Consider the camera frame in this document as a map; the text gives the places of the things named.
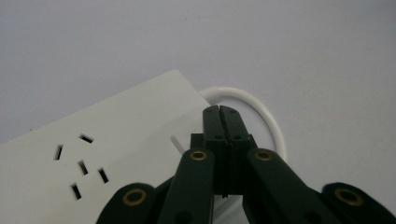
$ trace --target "brass ring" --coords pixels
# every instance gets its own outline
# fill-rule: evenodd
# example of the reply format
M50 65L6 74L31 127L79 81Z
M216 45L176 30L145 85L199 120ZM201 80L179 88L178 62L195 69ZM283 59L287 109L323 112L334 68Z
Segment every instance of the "brass ring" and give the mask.
M259 161L270 161L273 155L264 150L257 150L256 153L254 153L254 157Z
M131 196L132 194L135 194L135 193L140 194L140 198L135 201L129 200L129 196ZM142 202L144 202L146 200L147 196L148 196L147 193L142 189L131 189L123 196L122 201L125 205L137 206L137 205L141 204Z
M204 151L193 151L190 153L190 158L194 161L204 161L207 158L207 154Z
M336 189L334 195L341 202L352 206L361 206L364 202L363 198L358 193L350 189Z

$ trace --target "white power cord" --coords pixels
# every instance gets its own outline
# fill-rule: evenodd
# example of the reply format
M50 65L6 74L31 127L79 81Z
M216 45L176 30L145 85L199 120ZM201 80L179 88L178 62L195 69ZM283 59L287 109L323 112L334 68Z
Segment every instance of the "white power cord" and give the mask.
M218 100L220 97L229 96L242 101L245 101L251 105L261 116L267 124L275 142L276 152L284 160L288 161L288 153L286 150L285 140L283 134L276 123L276 120L272 116L268 108L254 95L232 87L210 87L200 91L201 95L208 101L213 102Z

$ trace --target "electrical socket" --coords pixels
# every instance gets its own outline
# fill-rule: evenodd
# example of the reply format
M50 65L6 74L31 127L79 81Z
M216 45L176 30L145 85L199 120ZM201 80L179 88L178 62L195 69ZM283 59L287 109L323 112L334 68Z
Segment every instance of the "electrical socket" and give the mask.
M209 104L171 71L0 146L0 223L94 223L121 187L175 173Z

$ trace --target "outlet slot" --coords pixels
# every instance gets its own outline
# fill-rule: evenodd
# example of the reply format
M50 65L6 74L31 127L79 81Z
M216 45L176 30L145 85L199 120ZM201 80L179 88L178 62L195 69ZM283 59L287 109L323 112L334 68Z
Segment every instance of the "outlet slot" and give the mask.
M64 148L63 145L59 145L58 149L56 150L55 160L58 161L61 158L62 149Z
M89 144L91 144L93 142L93 138L90 138L89 136L87 136L85 134L80 135L79 138L86 141Z
M78 162L78 165L79 165L79 168L81 168L81 172L82 172L84 175L87 175L87 174L88 174L88 170L87 170L87 167L86 167L85 164L84 164L84 161L79 161L79 162Z
M77 184L73 184L71 187L72 187L73 192L76 195L76 199L79 200L81 198L81 194L79 193Z
M107 175L106 175L105 171L103 170L103 168L100 168L98 170L98 172L99 172L99 175L102 177L103 182L107 183L108 182L108 178L107 178Z

